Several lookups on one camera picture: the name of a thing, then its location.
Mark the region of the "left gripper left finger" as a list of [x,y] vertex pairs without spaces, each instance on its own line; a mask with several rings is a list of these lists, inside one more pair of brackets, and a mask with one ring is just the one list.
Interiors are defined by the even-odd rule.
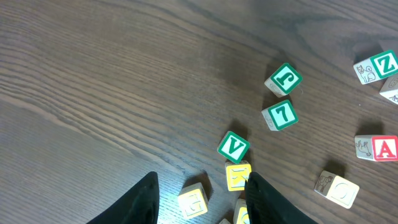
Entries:
[[158,216],[159,180],[152,171],[87,224],[156,224]]

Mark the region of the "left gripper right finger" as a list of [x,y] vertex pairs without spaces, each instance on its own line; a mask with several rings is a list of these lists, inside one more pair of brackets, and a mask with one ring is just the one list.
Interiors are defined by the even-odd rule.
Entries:
[[257,172],[250,173],[244,191],[251,224],[317,224]]

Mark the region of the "yellow O block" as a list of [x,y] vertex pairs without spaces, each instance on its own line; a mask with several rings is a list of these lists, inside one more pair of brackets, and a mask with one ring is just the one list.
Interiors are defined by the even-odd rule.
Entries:
[[314,191],[349,209],[359,192],[359,186],[341,176],[323,170],[314,186]]

